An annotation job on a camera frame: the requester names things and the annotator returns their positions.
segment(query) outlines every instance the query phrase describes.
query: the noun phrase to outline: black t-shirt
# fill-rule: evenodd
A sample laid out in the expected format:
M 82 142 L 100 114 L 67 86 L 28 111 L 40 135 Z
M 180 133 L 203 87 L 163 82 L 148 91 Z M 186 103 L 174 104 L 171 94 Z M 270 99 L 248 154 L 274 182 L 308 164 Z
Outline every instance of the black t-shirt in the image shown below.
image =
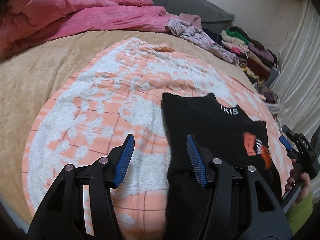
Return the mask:
M 265 122 L 252 121 L 238 105 L 224 107 L 214 94 L 184 98 L 164 93 L 162 109 L 172 154 L 164 239 L 196 239 L 208 204 L 210 190 L 197 183 L 187 152 L 186 138 L 191 133 L 213 158 L 239 168 L 255 166 L 281 198 L 280 177 L 268 151 Z

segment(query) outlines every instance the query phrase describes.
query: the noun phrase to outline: lavender clothing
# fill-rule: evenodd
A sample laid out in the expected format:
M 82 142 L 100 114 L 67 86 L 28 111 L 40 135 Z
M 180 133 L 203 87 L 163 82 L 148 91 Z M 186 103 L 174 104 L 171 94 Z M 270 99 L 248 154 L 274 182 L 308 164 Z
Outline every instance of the lavender clothing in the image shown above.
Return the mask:
M 222 46 L 214 42 L 203 30 L 191 26 L 190 23 L 180 19 L 170 18 L 164 27 L 171 31 L 173 35 L 190 41 L 224 61 L 235 65 L 237 64 L 236 55 L 234 53 L 225 50 Z
M 265 58 L 267 61 L 270 61 L 272 63 L 274 63 L 275 59 L 274 57 L 271 55 L 271 53 L 268 50 L 259 50 L 257 49 L 252 43 L 248 44 L 248 48 L 249 50 L 257 53 L 259 56 Z

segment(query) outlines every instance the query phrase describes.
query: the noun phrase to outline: folded clothes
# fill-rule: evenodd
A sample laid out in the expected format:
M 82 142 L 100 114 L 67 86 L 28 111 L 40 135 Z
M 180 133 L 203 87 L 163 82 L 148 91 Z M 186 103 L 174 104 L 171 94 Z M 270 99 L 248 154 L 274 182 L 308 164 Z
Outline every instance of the folded clothes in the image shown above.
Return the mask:
M 179 19 L 182 20 L 182 21 L 190 23 L 191 26 L 197 27 L 199 29 L 202 28 L 202 26 L 201 26 L 201 18 L 200 18 L 199 15 L 181 13 L 179 15 Z
M 230 42 L 233 44 L 239 44 L 239 45 L 245 45 L 244 41 L 242 41 L 238 38 L 229 36 L 225 30 L 221 31 L 221 36 L 222 36 L 222 39 L 226 42 Z
M 257 58 L 264 64 L 266 65 L 268 68 L 272 68 L 274 63 L 273 62 L 270 62 L 268 61 L 267 59 L 265 59 L 264 57 L 260 56 L 259 54 L 257 54 L 256 52 L 254 51 L 251 51 L 251 53 L 255 54 L 257 56 Z
M 249 43 L 248 48 L 249 48 L 249 50 L 255 52 L 256 55 L 259 55 L 259 56 L 265 58 L 267 61 L 274 63 L 275 59 L 273 58 L 273 56 L 271 55 L 271 53 L 267 49 L 265 49 L 265 50 L 257 49 L 253 45 L 253 43 Z
M 230 49 L 230 52 L 237 53 L 237 54 L 242 54 L 241 50 L 239 48 L 236 48 L 236 47 Z
M 231 26 L 229 30 L 232 32 L 236 31 L 240 33 L 243 37 L 245 37 L 248 41 L 250 40 L 249 36 L 245 33 L 245 31 L 238 26 Z
M 222 44 L 222 36 L 217 33 L 213 33 L 212 31 L 209 31 L 208 29 L 203 29 L 203 31 L 216 43 L 218 43 L 220 46 L 223 46 Z
M 237 31 L 237 32 L 240 33 L 243 37 L 245 37 L 248 41 L 250 41 L 257 49 L 265 50 L 264 46 L 263 46 L 260 42 L 254 40 L 254 39 L 249 38 L 249 36 L 248 36 L 248 35 L 244 32 L 244 30 L 241 29 L 240 27 L 238 27 L 238 26 L 232 26 L 232 27 L 229 28 L 229 30 L 231 30 L 231 31 Z
M 264 47 L 259 41 L 256 41 L 256 40 L 254 40 L 254 39 L 250 39 L 250 42 L 251 42 L 257 49 L 265 50 L 265 47 Z
M 226 42 L 226 41 L 221 41 L 221 43 L 223 44 L 224 47 L 226 47 L 228 49 L 232 49 L 232 48 L 240 49 L 241 53 L 243 53 L 243 54 L 245 54 L 246 52 L 249 52 L 247 45 L 233 44 L 233 43 Z
M 265 71 L 270 73 L 270 68 L 262 63 L 262 61 L 255 55 L 252 51 L 248 52 L 248 58 L 253 59 L 256 63 L 258 63 Z
M 258 75 L 253 73 L 253 71 L 249 67 L 247 67 L 248 60 L 243 59 L 241 57 L 237 57 L 237 61 L 238 65 L 241 67 L 242 71 L 252 84 L 262 84 L 265 81 L 265 79 L 260 78 Z
M 268 79 L 270 76 L 270 72 L 266 71 L 261 65 L 259 65 L 256 61 L 252 58 L 248 58 L 247 66 L 259 77 Z
M 231 49 L 228 48 L 224 48 L 226 51 L 229 51 L 230 53 L 235 54 L 237 57 L 243 58 L 243 59 L 248 59 L 248 56 L 246 54 L 241 54 L 241 53 L 237 53 L 235 51 L 231 51 Z
M 180 19 L 170 18 L 164 27 L 171 31 L 173 35 L 190 41 L 226 62 L 237 64 L 235 54 L 226 51 L 222 46 L 210 39 L 203 30 L 191 26 L 190 23 Z
M 242 41 L 244 41 L 244 43 L 247 45 L 249 44 L 249 41 L 244 37 L 242 36 L 239 32 L 237 31 L 231 31 L 231 30 L 226 30 L 226 33 L 230 36 L 230 37 L 235 37 L 235 38 L 238 38 Z

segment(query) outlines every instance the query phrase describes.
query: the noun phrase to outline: metal screw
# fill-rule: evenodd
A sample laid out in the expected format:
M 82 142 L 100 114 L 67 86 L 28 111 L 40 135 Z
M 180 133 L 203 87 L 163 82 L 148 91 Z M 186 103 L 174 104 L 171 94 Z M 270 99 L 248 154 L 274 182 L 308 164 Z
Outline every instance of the metal screw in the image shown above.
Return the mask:
M 67 166 L 64 167 L 64 169 L 66 171 L 71 171 L 73 169 L 73 165 L 72 164 L 68 164 Z
M 102 164 L 106 164 L 109 161 L 109 159 L 107 157 L 102 157 L 99 162 Z
M 218 165 L 222 163 L 222 160 L 220 160 L 219 158 L 214 158 L 212 161 L 214 164 L 218 164 Z
M 248 166 L 248 171 L 251 171 L 251 172 L 255 172 L 257 169 L 255 166 L 252 166 L 252 165 L 249 165 Z

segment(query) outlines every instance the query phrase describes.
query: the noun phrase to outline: pink clothing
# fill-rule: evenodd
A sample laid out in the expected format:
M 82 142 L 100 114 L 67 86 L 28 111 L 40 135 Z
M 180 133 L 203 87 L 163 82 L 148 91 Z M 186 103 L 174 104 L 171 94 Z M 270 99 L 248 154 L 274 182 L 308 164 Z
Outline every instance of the pink clothing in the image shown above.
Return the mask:
M 187 23 L 190 23 L 191 26 L 194 26 L 194 27 L 197 27 L 199 29 L 202 29 L 201 18 L 200 18 L 199 15 L 181 13 L 179 15 L 179 19 L 182 20 L 182 21 L 185 21 Z
M 241 50 L 240 50 L 239 48 L 236 48 L 236 47 L 232 48 L 232 49 L 230 50 L 230 52 L 232 52 L 232 53 L 237 53 L 237 54 L 242 54 Z
M 85 31 L 166 32 L 164 25 L 172 15 L 152 4 L 152 0 L 9 0 L 0 14 L 0 57 Z

